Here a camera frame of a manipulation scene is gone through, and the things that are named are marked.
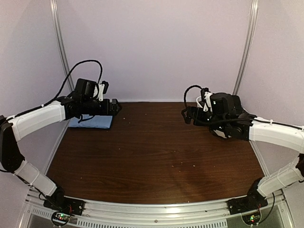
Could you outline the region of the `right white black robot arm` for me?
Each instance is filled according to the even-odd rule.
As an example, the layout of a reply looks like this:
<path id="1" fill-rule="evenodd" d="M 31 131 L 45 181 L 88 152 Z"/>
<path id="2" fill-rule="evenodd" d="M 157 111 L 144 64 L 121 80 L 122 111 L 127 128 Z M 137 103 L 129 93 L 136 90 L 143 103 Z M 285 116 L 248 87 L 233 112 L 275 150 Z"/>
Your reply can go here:
<path id="1" fill-rule="evenodd" d="M 196 106 L 184 103 L 181 115 L 185 123 L 205 126 L 215 135 L 228 139 L 270 143 L 297 151 L 298 156 L 276 172 L 256 181 L 243 204 L 254 209 L 262 198 L 273 192 L 304 180 L 304 129 L 300 126 L 278 123 L 248 113 L 239 96 L 211 93 L 201 90 Z"/>

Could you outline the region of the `light blue long sleeve shirt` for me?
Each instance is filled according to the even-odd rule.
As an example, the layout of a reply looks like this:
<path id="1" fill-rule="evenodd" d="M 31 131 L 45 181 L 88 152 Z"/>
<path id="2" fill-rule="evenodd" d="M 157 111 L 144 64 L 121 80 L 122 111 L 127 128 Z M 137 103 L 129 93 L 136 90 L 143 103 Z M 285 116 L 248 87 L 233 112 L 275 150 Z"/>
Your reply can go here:
<path id="1" fill-rule="evenodd" d="M 112 124 L 112 116 L 100 116 L 91 117 L 84 115 L 84 119 L 80 122 L 77 118 L 72 118 L 68 124 L 69 128 L 96 128 L 96 129 L 109 129 Z"/>

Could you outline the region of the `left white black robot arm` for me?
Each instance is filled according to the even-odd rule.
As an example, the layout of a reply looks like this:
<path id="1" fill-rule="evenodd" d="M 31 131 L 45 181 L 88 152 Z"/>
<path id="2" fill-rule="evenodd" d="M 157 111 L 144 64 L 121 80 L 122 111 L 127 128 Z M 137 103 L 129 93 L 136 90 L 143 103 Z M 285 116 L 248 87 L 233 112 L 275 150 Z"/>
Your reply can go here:
<path id="1" fill-rule="evenodd" d="M 67 96 L 55 97 L 47 104 L 9 118 L 0 117 L 0 163 L 3 169 L 50 196 L 50 204 L 58 211 L 64 211 L 68 207 L 67 198 L 56 192 L 59 187 L 25 159 L 18 142 L 37 130 L 74 117 L 83 122 L 84 115 L 117 115 L 122 106 L 117 99 L 104 98 L 108 86 L 106 81 L 99 84 L 79 79 L 75 90 Z"/>

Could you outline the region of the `white plastic basket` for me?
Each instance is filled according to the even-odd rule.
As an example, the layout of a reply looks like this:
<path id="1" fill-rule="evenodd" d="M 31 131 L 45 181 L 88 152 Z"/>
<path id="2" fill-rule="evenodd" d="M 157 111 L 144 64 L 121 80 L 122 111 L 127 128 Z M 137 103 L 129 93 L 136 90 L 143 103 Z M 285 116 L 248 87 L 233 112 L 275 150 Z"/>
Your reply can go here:
<path id="1" fill-rule="evenodd" d="M 203 108 L 204 105 L 205 105 L 205 102 L 202 101 L 202 98 L 200 96 L 198 96 L 196 98 L 196 105 L 197 107 L 199 108 Z M 212 130 L 212 129 L 209 129 L 209 132 L 213 135 L 213 136 L 216 136 L 216 137 L 220 137 L 222 139 L 228 139 L 223 132 L 219 131 L 219 130 Z"/>

